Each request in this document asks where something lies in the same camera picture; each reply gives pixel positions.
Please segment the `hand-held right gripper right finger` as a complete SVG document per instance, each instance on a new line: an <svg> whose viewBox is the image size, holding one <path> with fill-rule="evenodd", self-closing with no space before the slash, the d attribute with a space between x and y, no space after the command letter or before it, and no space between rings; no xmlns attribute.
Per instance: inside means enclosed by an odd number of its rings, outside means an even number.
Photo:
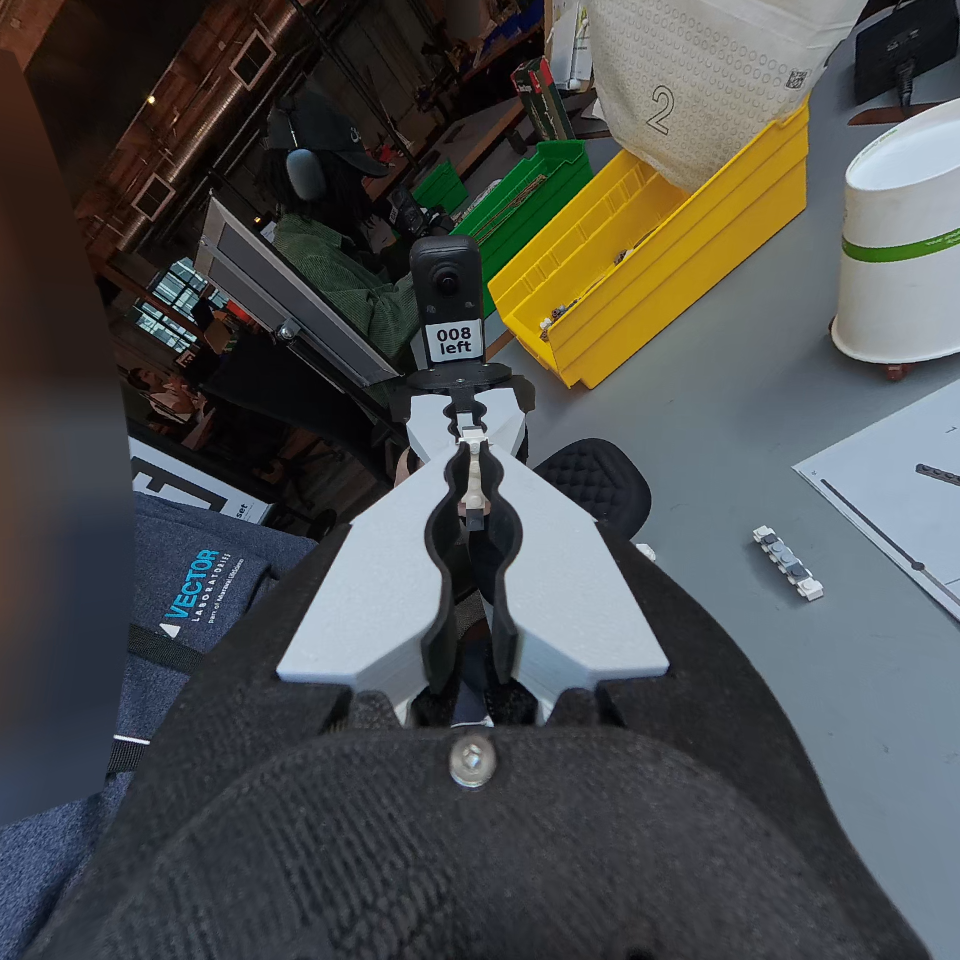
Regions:
<svg viewBox="0 0 960 960"><path fill-rule="evenodd" d="M631 539L499 447L480 463L492 501L477 533L491 722L544 723L568 690L663 676L666 653L613 552L625 547L628 563L641 560Z"/></svg>

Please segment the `grey metal framed panel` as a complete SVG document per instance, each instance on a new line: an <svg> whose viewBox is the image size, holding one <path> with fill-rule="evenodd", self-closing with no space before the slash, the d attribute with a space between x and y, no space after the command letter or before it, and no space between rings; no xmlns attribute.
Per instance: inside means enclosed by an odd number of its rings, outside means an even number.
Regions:
<svg viewBox="0 0 960 960"><path fill-rule="evenodd" d="M195 269L342 392L357 396L400 372L260 234L210 193Z"/></svg>

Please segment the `red green cardboard box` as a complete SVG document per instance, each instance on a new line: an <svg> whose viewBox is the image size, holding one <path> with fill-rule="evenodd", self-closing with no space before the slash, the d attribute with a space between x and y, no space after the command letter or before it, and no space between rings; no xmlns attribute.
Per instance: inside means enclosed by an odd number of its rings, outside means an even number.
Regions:
<svg viewBox="0 0 960 960"><path fill-rule="evenodd" d="M577 139L544 56L523 62L510 74L510 81L540 140Z"/></svg>

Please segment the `navy printed sweatshirt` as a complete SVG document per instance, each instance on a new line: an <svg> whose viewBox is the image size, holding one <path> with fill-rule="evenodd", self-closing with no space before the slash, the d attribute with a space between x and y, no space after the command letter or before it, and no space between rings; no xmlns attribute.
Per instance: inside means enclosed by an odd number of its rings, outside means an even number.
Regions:
<svg viewBox="0 0 960 960"><path fill-rule="evenodd" d="M1 957L21 958L78 882L112 825L147 746L199 665L315 539L134 495L134 642L102 789L1 830Z"/></svg>

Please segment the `black quilted cushion pad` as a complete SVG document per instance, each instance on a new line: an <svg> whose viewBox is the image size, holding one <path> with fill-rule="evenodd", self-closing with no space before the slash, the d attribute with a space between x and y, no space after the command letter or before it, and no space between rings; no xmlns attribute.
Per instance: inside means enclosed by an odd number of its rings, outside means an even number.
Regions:
<svg viewBox="0 0 960 960"><path fill-rule="evenodd" d="M631 459L604 438L571 442L533 467L595 522L632 539L652 509L652 491Z"/></svg>

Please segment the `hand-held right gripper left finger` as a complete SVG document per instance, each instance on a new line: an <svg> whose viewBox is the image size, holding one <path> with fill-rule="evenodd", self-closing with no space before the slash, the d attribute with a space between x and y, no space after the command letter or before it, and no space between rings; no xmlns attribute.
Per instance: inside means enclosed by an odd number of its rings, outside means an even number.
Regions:
<svg viewBox="0 0 960 960"><path fill-rule="evenodd" d="M378 691L403 726L453 677L459 630L446 565L459 537L465 443L427 462L349 526L276 666L286 683Z"/></svg>

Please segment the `lego instruction booklet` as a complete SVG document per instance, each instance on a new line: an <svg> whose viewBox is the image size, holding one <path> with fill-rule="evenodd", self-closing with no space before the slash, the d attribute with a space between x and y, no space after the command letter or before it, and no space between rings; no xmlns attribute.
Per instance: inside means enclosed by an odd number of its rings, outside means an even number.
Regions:
<svg viewBox="0 0 960 960"><path fill-rule="evenodd" d="M959 619L959 382L797 463L794 471Z"/></svg>

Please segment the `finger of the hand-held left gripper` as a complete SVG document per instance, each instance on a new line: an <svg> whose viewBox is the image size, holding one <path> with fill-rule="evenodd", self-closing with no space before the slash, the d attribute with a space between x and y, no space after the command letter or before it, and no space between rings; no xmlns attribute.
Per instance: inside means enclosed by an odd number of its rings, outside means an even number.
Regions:
<svg viewBox="0 0 960 960"><path fill-rule="evenodd" d="M456 410L447 393L422 393L411 396L407 420L409 446L417 458L443 467L460 446Z"/></svg>
<svg viewBox="0 0 960 960"><path fill-rule="evenodd" d="M486 438L500 450L517 455L525 438L525 413L513 388L493 388L478 393L484 407L481 422Z"/></svg>

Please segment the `white grey lego strip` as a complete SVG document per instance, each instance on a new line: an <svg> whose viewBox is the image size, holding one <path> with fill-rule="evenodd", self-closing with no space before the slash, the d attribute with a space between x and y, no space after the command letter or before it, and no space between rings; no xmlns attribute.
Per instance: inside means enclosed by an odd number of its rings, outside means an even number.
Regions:
<svg viewBox="0 0 960 960"><path fill-rule="evenodd" d="M763 525L753 529L751 536L801 598L812 602L824 596L822 583L813 577L810 570L786 546L775 530Z"/></svg>

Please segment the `white paper bucket green stripe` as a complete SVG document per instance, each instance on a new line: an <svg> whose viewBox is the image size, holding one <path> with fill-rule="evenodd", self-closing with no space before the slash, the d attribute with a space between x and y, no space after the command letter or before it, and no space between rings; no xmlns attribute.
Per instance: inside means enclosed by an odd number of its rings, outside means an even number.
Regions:
<svg viewBox="0 0 960 960"><path fill-rule="evenodd" d="M959 100L871 141L845 174L838 351L881 368L959 352Z"/></svg>

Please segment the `small white beige lego assembly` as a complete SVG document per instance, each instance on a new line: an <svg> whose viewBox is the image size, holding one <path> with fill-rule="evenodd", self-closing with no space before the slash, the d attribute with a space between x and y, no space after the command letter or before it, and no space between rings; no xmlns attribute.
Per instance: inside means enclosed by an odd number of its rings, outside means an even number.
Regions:
<svg viewBox="0 0 960 960"><path fill-rule="evenodd" d="M486 442L486 432L481 426L461 428L460 443L469 449L469 463L466 475L466 488L458 502L458 514L465 531L470 534L481 532L490 512L490 501L482 486L480 452Z"/></svg>

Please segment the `black white printed board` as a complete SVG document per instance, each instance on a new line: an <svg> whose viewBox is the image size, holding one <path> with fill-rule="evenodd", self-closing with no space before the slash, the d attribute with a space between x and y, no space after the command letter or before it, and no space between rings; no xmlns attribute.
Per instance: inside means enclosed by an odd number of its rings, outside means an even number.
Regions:
<svg viewBox="0 0 960 960"><path fill-rule="evenodd" d="M133 490L224 517L264 524L274 510L266 499L190 465L134 437L128 438Z"/></svg>

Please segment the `yellow plastic bin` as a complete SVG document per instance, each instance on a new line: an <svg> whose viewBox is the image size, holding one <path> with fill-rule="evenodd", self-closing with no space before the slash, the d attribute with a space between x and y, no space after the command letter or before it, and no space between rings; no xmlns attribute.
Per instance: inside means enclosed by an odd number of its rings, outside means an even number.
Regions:
<svg viewBox="0 0 960 960"><path fill-rule="evenodd" d="M492 278L501 321L565 386L595 388L805 209L809 121L804 99L692 194L620 150Z"/></svg>

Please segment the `black electronic device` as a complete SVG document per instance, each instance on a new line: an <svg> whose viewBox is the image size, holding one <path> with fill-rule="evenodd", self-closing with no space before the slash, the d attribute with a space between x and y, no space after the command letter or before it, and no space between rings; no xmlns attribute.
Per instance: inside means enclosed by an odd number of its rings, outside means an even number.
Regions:
<svg viewBox="0 0 960 960"><path fill-rule="evenodd" d="M958 36L954 1L897 3L856 37L854 101L862 105L894 90L899 105L909 107L916 78L952 60Z"/></svg>

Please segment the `green plastic bin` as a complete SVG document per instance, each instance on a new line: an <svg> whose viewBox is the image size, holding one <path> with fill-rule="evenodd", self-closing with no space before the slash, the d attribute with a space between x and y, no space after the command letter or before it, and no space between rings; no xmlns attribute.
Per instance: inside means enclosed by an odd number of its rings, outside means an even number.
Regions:
<svg viewBox="0 0 960 960"><path fill-rule="evenodd" d="M438 163L421 183L411 190L415 201L426 209L441 208L453 215L469 197L469 191L449 159Z"/></svg>
<svg viewBox="0 0 960 960"><path fill-rule="evenodd" d="M544 141L522 159L453 229L472 237L482 258L483 313L496 308L495 277L593 178L584 140Z"/></svg>

